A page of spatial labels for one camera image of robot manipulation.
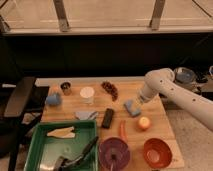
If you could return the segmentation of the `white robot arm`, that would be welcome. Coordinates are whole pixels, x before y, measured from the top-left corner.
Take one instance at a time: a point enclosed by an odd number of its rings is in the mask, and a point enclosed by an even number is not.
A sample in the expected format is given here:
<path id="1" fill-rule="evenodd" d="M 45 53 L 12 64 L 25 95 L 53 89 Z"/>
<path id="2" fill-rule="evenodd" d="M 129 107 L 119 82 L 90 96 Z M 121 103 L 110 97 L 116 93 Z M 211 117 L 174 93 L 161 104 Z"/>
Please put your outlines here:
<path id="1" fill-rule="evenodd" d="M 149 71 L 144 76 L 144 84 L 138 90 L 136 99 L 144 104 L 157 94 L 163 94 L 213 132 L 213 101 L 180 87 L 174 80 L 175 73 L 170 68 Z"/>

